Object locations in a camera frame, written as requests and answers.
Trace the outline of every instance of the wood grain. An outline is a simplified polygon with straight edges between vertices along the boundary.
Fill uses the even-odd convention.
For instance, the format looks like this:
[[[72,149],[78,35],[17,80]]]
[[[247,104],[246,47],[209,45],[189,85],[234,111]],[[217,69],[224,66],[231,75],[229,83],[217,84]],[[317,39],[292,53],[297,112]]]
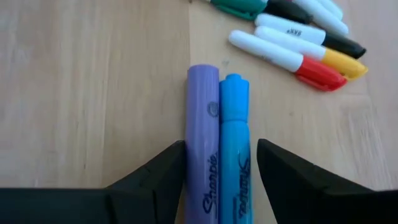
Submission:
[[[259,138],[375,190],[398,188],[398,3],[336,0],[368,48],[362,79],[320,93],[231,46],[251,22],[185,0],[0,1],[0,186],[104,187],[183,138],[187,68],[251,83]],[[256,223],[275,223],[253,163]]]

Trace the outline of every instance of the blue highlighter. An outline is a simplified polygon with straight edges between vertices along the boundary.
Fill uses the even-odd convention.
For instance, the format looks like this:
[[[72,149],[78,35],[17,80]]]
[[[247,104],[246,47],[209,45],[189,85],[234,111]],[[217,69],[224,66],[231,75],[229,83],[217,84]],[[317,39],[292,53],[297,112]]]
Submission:
[[[220,103],[220,224],[252,224],[249,82],[228,75]]]

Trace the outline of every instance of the purple marker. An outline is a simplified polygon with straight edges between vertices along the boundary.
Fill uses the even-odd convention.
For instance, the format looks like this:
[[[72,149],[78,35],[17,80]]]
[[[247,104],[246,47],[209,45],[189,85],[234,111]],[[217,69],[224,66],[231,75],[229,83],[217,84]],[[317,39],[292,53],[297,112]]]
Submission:
[[[218,224],[219,84],[214,66],[188,70],[185,224]]]

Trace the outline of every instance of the black marker cap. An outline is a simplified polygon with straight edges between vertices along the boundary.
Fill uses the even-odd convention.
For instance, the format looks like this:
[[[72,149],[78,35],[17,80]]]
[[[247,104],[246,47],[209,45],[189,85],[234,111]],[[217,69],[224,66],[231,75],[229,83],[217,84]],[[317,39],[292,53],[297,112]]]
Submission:
[[[296,5],[296,3],[287,0],[268,0],[264,12],[302,24],[309,24],[312,22],[312,16],[309,13]]]
[[[355,59],[362,57],[362,55],[366,53],[366,49],[359,43],[341,35],[332,34],[329,32],[326,32],[326,37],[322,45],[349,55]]]

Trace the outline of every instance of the highlighter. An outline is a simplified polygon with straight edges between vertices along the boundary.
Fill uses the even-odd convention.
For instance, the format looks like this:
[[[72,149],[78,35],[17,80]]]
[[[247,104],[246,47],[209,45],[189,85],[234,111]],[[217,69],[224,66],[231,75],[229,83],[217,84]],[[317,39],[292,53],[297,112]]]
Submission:
[[[294,73],[298,80],[318,90],[333,91],[347,83],[335,69],[243,31],[232,31],[229,41],[235,47]]]
[[[220,102],[220,223],[252,224],[249,82],[227,75]]]
[[[265,26],[257,27],[254,35],[286,49],[306,55],[334,68],[348,80],[355,80],[368,72],[361,62],[343,53],[296,38]]]
[[[314,23],[325,30],[339,35],[348,34],[347,25],[325,9],[317,0],[292,0],[292,2],[312,15]]]
[[[355,59],[362,57],[366,53],[364,47],[346,37],[270,14],[262,13],[258,15],[255,23],[256,26],[267,26],[314,44],[337,50]]]
[[[218,68],[211,65],[189,68],[185,125],[186,224],[218,224],[219,86]]]
[[[343,11],[332,0],[317,0],[325,9],[331,12],[337,19],[343,19]]]
[[[296,22],[309,24],[312,16],[301,7],[286,0],[206,0],[219,10],[253,21],[256,16],[266,12]]]

